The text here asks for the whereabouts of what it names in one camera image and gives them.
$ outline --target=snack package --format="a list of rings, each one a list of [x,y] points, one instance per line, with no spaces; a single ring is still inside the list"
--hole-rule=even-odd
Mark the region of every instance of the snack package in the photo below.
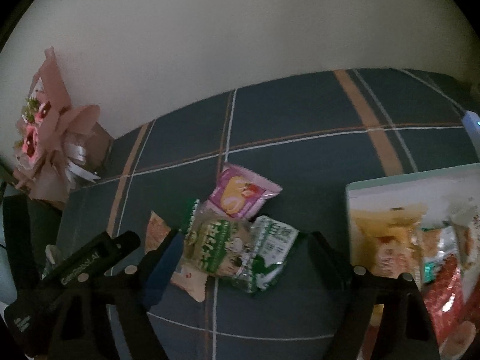
[[[479,257],[480,217],[476,206],[469,206],[452,215],[458,237],[460,262],[465,269],[471,268]]]
[[[458,259],[450,254],[436,275],[423,301],[430,315],[438,344],[441,345],[456,326],[463,306],[463,291]]]
[[[202,209],[192,211],[191,217],[186,261],[209,275],[234,278],[254,249],[251,223]]]
[[[265,201],[282,191],[277,184],[239,165],[225,163],[206,208],[231,218],[252,218]]]
[[[442,360],[458,360],[467,351],[477,330],[470,321],[464,321],[457,326],[445,341],[445,345],[440,352]]]
[[[251,227],[255,248],[249,261],[237,274],[237,286],[248,293],[265,291],[272,286],[285,268],[299,231],[268,216],[258,217]]]
[[[424,228],[418,235],[423,256],[423,283],[435,279],[443,265],[443,260],[450,254],[458,254],[457,237],[452,226],[445,228]]]
[[[145,237],[145,254],[155,250],[170,232],[170,227],[155,212],[150,213]],[[182,257],[178,262],[170,282],[186,291],[197,302],[205,300],[205,285],[207,274],[189,266]]]
[[[387,211],[352,210],[351,218],[365,236],[359,246],[361,259],[355,264],[387,278],[409,272],[420,288],[421,251],[417,228],[427,209],[425,204],[413,204]],[[375,305],[370,320],[372,326],[380,325],[382,313],[383,305]]]
[[[261,216],[250,223],[191,205],[185,221],[185,261],[201,271],[229,279],[248,293],[264,291],[282,272],[298,230]]]

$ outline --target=white stripe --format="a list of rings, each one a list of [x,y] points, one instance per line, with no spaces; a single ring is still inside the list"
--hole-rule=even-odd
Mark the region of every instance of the white stripe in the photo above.
[[[388,112],[386,109],[383,107],[382,103],[380,103],[380,100],[378,97],[375,95],[374,91],[371,89],[371,87],[367,84],[367,82],[363,79],[363,77],[360,75],[360,73],[357,72],[357,69],[353,69],[353,72],[355,75],[358,77],[358,79],[361,81],[373,101],[375,101],[375,104],[377,104],[377,107],[380,108],[380,111],[382,112],[383,116],[385,116],[385,119],[387,119],[388,124],[392,128],[393,132],[398,138],[398,141],[400,142],[400,146],[402,146],[403,150],[405,151],[406,156],[408,157],[410,161],[410,165],[413,169],[414,172],[418,172],[419,169],[417,168],[417,164],[415,163],[415,160],[413,159],[412,153],[410,152],[409,148],[407,147],[407,144],[403,140],[402,136],[398,132],[398,130],[395,128],[395,124],[393,123],[392,118],[390,115],[388,115]]]
[[[440,126],[440,127],[396,127],[397,130],[446,130],[448,128],[463,128],[463,126]],[[313,135],[311,137],[283,140],[280,142],[266,143],[264,145],[242,147],[241,149],[230,150],[230,153],[244,152],[246,150],[261,149],[263,147],[283,145],[285,143],[301,142],[303,140],[312,140],[327,137],[336,137],[338,135],[365,134],[370,131],[392,131],[392,128],[368,128],[366,130],[333,132],[331,134]]]
[[[215,278],[215,288],[213,290],[213,331],[212,331],[212,360],[217,358],[217,297],[218,297],[218,278]]]
[[[417,77],[415,74],[413,73],[410,73],[409,71],[405,70],[405,69],[398,69],[399,71],[401,71],[402,73],[405,73],[407,74],[408,76],[410,76],[411,78],[414,78],[416,79],[417,81],[420,81],[423,85],[426,85],[428,86],[431,90],[437,92],[439,95],[445,97],[448,101],[450,101],[453,105],[455,105],[456,107],[458,107],[459,109],[462,110],[462,112],[466,112],[465,111],[465,108],[463,108],[459,103],[457,103],[454,99],[452,99],[450,96],[447,96],[445,95],[445,93],[443,93],[440,89],[437,89],[435,88],[435,86],[433,85],[430,85],[427,81],[421,79],[420,77]]]
[[[207,157],[198,158],[198,159],[193,160],[193,161],[187,161],[187,162],[177,163],[176,165],[166,166],[166,167],[164,167],[164,168],[151,169],[151,170],[146,170],[146,171],[144,171],[144,172],[138,172],[138,173],[135,173],[133,176],[147,175],[148,173],[160,172],[161,170],[167,170],[167,169],[172,169],[172,168],[183,167],[184,165],[193,164],[193,163],[195,163],[195,162],[199,162],[199,161],[203,161],[203,160],[208,160],[208,159],[210,159],[210,158],[215,158],[215,157],[218,157],[218,154],[213,154],[213,155],[209,155],[209,156],[207,156]]]
[[[449,130],[451,128],[463,128],[463,126],[397,127],[397,130]]]
[[[153,314],[152,312],[149,312],[149,311],[147,311],[147,314],[148,314],[148,315],[151,315],[152,317],[161,319],[162,321],[166,321],[166,322],[173,323],[174,325],[183,326],[183,327],[186,327],[186,328],[189,328],[189,329],[193,329],[193,330],[201,330],[201,331],[204,331],[204,330],[205,330],[205,329],[202,329],[201,327],[195,327],[195,326],[185,325],[184,323],[175,322],[175,321],[172,321],[171,319],[167,319],[167,318],[160,317],[159,315],[155,315],[155,314]]]
[[[143,142],[142,149],[140,150],[140,153],[138,154],[137,162],[135,163],[135,166],[133,167],[132,174],[135,173],[135,169],[137,168],[138,162],[140,162],[140,158],[142,157],[143,149],[145,149],[145,145],[147,144],[148,138],[150,137],[150,133],[152,132],[152,128],[155,125],[155,121],[157,121],[157,120],[155,119],[153,121],[152,126],[150,126],[150,130],[148,130],[148,134],[147,134],[147,137],[145,138],[145,142]],[[118,220],[117,233],[116,233],[114,238],[118,237],[118,235],[120,233],[120,227],[122,225],[123,214],[125,213],[125,207],[127,206],[128,193],[130,192],[130,186],[131,186],[131,182],[132,182],[133,179],[134,179],[133,176],[130,177],[130,181],[129,181],[128,187],[127,187],[127,193],[125,194],[125,200],[123,202],[123,208],[121,210],[120,219]],[[112,269],[110,269],[110,276],[112,276],[112,275],[113,275],[113,267],[112,267]]]
[[[463,126],[395,127],[395,129],[399,130],[399,131],[401,131],[401,130],[446,130],[446,129],[449,129],[449,128],[463,128]],[[369,131],[382,131],[382,130],[392,131],[393,129],[392,128],[382,128],[382,127],[380,127],[380,128],[369,128],[367,130],[342,131],[342,132],[334,132],[334,133],[331,133],[331,134],[313,135],[311,137],[282,140],[280,142],[266,143],[264,145],[257,145],[257,146],[249,146],[249,147],[244,147],[244,148],[241,148],[241,149],[228,150],[228,151],[225,150],[225,152],[223,154],[226,156],[226,158],[228,158],[228,154],[237,153],[237,152],[244,152],[246,150],[260,149],[262,147],[283,145],[285,143],[294,143],[294,142],[300,142],[300,141],[303,141],[303,140],[336,137],[337,135],[364,134],[364,133],[369,132]],[[164,168],[151,169],[151,170],[146,170],[144,172],[138,172],[138,173],[135,173],[134,176],[140,176],[140,175],[145,175],[145,174],[148,174],[148,173],[160,172],[162,170],[167,170],[167,169],[176,168],[176,167],[183,167],[184,165],[193,164],[195,162],[200,162],[200,161],[203,161],[203,160],[209,160],[211,158],[216,158],[216,157],[218,157],[218,154],[213,154],[213,155],[209,155],[207,157],[198,158],[198,159],[193,160],[193,161],[177,163],[176,165],[166,166]]]
[[[158,318],[162,321],[169,322],[181,327],[186,327],[187,329],[200,330],[202,332],[205,331],[205,329],[202,329],[201,327],[190,326],[184,323],[172,321],[171,319],[160,317],[159,315],[153,314],[152,312],[149,312],[149,311],[147,312],[147,314],[151,315],[152,317]],[[239,334],[230,334],[230,333],[222,333],[222,332],[216,332],[216,334],[223,335],[225,337],[242,338],[246,340],[259,340],[259,341],[313,341],[313,340],[322,340],[324,338],[331,338],[334,336],[333,334],[323,334],[323,335],[317,335],[315,337],[276,338],[276,337],[253,337],[251,335],[239,335]]]
[[[229,160],[230,136],[231,136],[231,133],[232,133],[233,111],[235,110],[236,100],[237,100],[237,90],[235,90],[235,92],[233,93],[232,110],[230,112],[229,129],[226,132],[225,162]]]
[[[428,74],[427,72],[425,72],[425,75],[427,76],[428,81],[430,81],[431,85],[441,91],[440,87],[439,87],[438,84],[435,82],[435,80],[434,80],[432,77],[430,77],[430,74]],[[453,112],[455,112],[455,113],[458,115],[458,117],[460,118],[460,120],[462,120],[462,115],[460,115],[460,112],[458,111],[457,107],[452,107],[452,109],[453,109]]]
[[[85,188],[91,188],[91,187],[96,187],[97,185],[102,185],[102,184],[107,184],[107,183],[111,183],[112,181],[117,181],[117,180],[120,180],[120,179],[124,179],[124,178],[127,178],[127,177],[130,177],[129,175],[121,175],[121,176],[118,176],[118,177],[115,177],[115,178],[111,178],[109,180],[106,180],[106,181],[101,181],[99,183],[94,183],[94,184],[91,184],[91,185],[85,185],[84,187],[81,187],[79,188],[80,190],[83,190]]]
[[[235,337],[235,338],[243,338],[246,340],[260,340],[260,341],[311,341],[311,340],[321,340],[324,338],[331,338],[333,334],[324,334],[324,335],[317,335],[315,337],[294,337],[294,338],[274,338],[274,337],[252,337],[250,335],[238,335],[238,334],[228,334],[228,333],[220,333],[219,335],[224,335],[227,337]]]
[[[244,152],[244,151],[246,151],[246,150],[261,149],[262,147],[270,147],[270,146],[283,145],[283,144],[285,144],[285,143],[301,142],[301,141],[303,141],[303,140],[312,140],[312,139],[318,139],[318,138],[336,137],[336,136],[338,136],[338,135],[365,134],[365,133],[368,132],[368,131],[382,131],[382,130],[388,130],[388,129],[385,129],[385,128],[370,128],[370,129],[368,129],[368,130],[355,130],[355,131],[333,132],[333,133],[330,133],[330,134],[314,135],[314,136],[311,136],[311,137],[295,138],[295,139],[289,139],[289,140],[282,140],[282,141],[280,141],[280,142],[266,143],[266,144],[264,144],[264,145],[243,147],[243,148],[241,148],[241,149],[231,150],[230,153],[238,153],[238,152]]]
[[[225,145],[225,162],[229,160],[230,152],[230,136],[232,133],[233,124],[233,112],[235,111],[235,102],[237,100],[237,89],[233,93],[232,110],[230,111],[229,129],[226,132],[226,145]],[[215,287],[213,290],[213,307],[212,307],[212,360],[217,360],[217,297],[218,297],[218,278],[215,278]]]

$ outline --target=pink wrapping paper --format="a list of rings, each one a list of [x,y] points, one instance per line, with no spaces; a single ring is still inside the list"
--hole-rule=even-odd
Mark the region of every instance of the pink wrapping paper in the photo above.
[[[45,56],[29,92],[34,92],[41,103],[35,114],[36,130],[30,135],[34,139],[26,139],[23,144],[24,147],[27,143],[30,145],[29,154],[19,148],[16,150],[19,164],[13,175],[19,180],[16,188],[29,188],[32,199],[65,202],[69,190],[74,187],[71,174],[66,171],[68,164],[73,162],[89,172],[95,171],[105,159],[112,138],[98,124],[98,105],[72,107],[53,47],[45,50]],[[34,91],[39,80],[43,90]],[[32,124],[23,118],[18,120],[17,127],[23,134],[32,131]],[[72,156],[71,147],[85,149],[85,158]]]

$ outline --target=white ribbon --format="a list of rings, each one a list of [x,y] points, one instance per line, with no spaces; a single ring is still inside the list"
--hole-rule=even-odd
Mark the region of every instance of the white ribbon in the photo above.
[[[97,176],[96,174],[86,171],[85,169],[79,167],[77,164],[73,163],[69,159],[67,159],[67,168],[65,169],[65,173],[67,175],[68,180],[73,183],[75,183],[74,175],[92,182],[100,179],[100,177]]]
[[[73,158],[80,162],[80,165],[86,164],[87,150],[84,147],[68,143],[65,145],[65,154],[67,157]]]

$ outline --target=table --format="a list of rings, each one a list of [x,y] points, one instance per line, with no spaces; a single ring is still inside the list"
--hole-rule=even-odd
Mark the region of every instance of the table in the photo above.
[[[185,200],[205,200],[229,161],[284,188],[262,214],[321,231],[348,257],[348,183],[479,160],[459,111],[439,92],[476,112],[478,103],[449,76],[409,72],[292,76],[159,117],[115,140],[102,180],[71,193],[57,245],[70,255],[102,231],[132,230],[142,247],[114,273],[138,263],[150,210],[179,226]],[[319,359],[341,321],[337,295],[322,285],[303,243],[278,284],[257,297],[209,278],[205,302],[170,285],[149,315],[171,360]],[[111,324],[121,359],[129,359],[114,310]]]

